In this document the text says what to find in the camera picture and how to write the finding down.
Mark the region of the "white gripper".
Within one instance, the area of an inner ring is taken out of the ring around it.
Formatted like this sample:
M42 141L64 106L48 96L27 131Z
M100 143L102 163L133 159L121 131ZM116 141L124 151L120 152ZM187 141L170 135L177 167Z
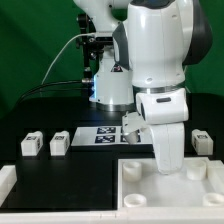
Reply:
M150 125L149 128L159 172L165 175L179 172L184 159L184 124ZM139 141L137 131L124 133L124 138L128 144Z

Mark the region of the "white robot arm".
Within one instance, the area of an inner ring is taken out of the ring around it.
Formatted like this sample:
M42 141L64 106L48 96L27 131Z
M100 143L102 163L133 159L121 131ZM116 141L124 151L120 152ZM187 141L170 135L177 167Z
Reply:
M130 144L149 131L158 170L182 168L188 119L185 65L200 62L212 32L199 0L73 0L93 22L103 45L93 78L94 106L125 111L122 131Z

